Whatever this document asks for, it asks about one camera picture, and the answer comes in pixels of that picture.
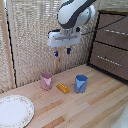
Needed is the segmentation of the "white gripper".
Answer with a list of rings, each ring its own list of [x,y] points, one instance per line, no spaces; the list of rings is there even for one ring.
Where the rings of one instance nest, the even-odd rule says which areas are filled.
[[[48,34],[48,46],[51,48],[61,47],[67,45],[75,45],[80,42],[81,33],[76,32],[71,35],[64,35],[60,31],[50,32]],[[58,48],[55,48],[54,51],[55,57],[58,57]],[[71,54],[71,47],[67,48],[67,54]]]

